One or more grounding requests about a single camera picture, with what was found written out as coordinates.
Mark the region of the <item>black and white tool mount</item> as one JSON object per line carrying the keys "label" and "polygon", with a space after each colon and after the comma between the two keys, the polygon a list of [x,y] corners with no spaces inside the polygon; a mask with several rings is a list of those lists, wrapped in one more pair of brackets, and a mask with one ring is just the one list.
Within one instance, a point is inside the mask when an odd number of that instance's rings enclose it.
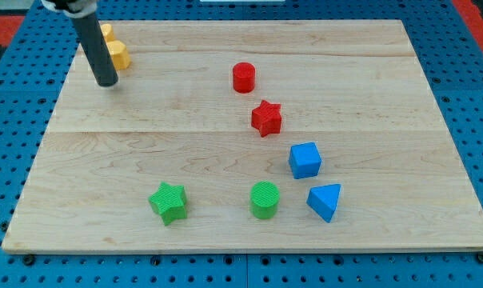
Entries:
{"label": "black and white tool mount", "polygon": [[41,0],[45,8],[69,18],[84,18],[95,13],[98,0]]}

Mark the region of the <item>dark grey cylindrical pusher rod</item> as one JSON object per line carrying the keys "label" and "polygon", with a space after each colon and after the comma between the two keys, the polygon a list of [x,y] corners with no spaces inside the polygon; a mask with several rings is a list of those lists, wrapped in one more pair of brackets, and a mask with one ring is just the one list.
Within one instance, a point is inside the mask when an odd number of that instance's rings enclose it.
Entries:
{"label": "dark grey cylindrical pusher rod", "polygon": [[115,85],[118,82],[118,74],[110,57],[106,40],[103,38],[97,15],[92,13],[82,18],[72,18],[71,22],[96,83],[101,87]]}

